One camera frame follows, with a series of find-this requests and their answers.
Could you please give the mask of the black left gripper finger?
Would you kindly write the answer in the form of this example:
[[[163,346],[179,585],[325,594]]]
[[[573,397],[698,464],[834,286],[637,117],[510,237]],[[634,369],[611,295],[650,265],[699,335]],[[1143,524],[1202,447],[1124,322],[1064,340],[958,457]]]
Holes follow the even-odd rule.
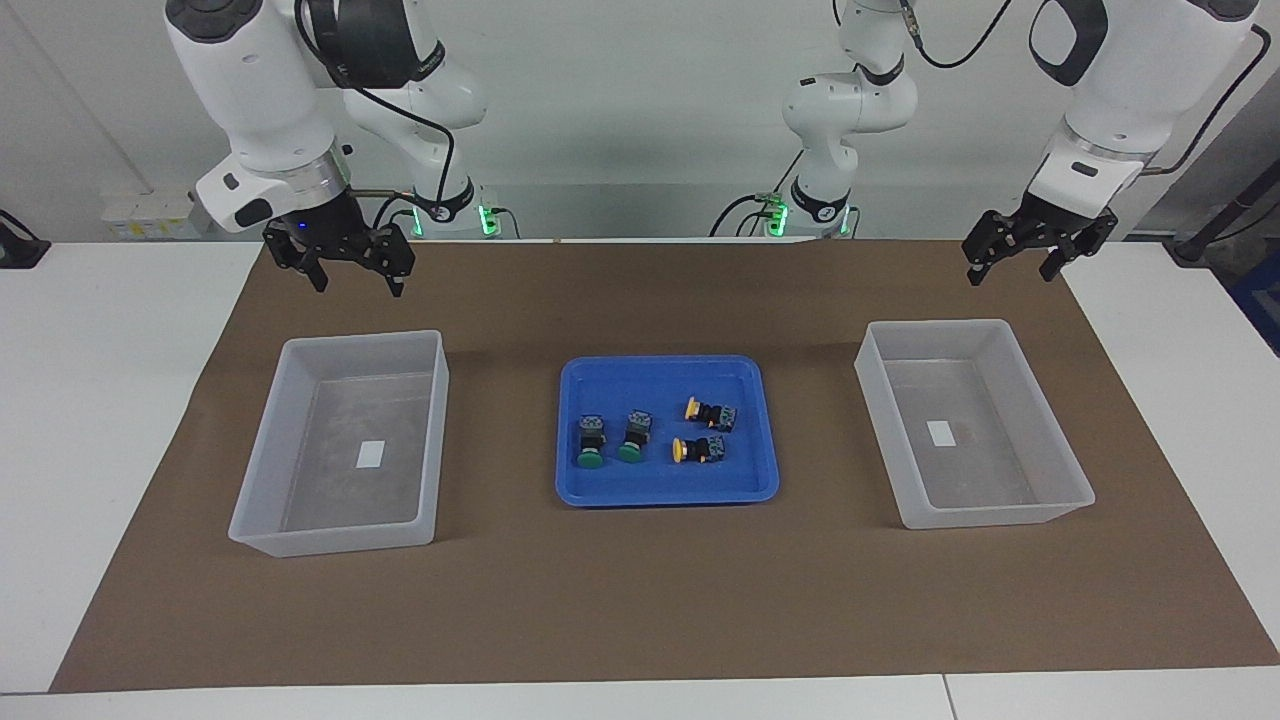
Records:
[[[1100,218],[1079,231],[1057,231],[1053,249],[1042,263],[1042,279],[1053,281],[1068,264],[1080,258],[1094,256],[1103,247],[1116,224],[1115,214],[1111,210],[1105,210]]]
[[[1015,232],[1015,217],[986,211],[963,241],[963,254],[969,264],[970,286],[982,284],[992,266],[1021,251]]]

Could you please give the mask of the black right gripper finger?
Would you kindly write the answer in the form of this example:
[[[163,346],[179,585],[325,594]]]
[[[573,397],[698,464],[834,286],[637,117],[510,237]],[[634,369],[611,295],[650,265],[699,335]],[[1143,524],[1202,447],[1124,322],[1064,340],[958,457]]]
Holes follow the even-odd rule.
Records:
[[[385,281],[393,297],[402,296],[415,259],[413,250],[398,225],[383,225],[370,234],[370,269]]]
[[[298,243],[297,240],[288,225],[262,228],[262,241],[274,263],[282,269],[305,275],[315,291],[323,293],[328,286],[328,274],[320,264],[319,247],[306,242]]]

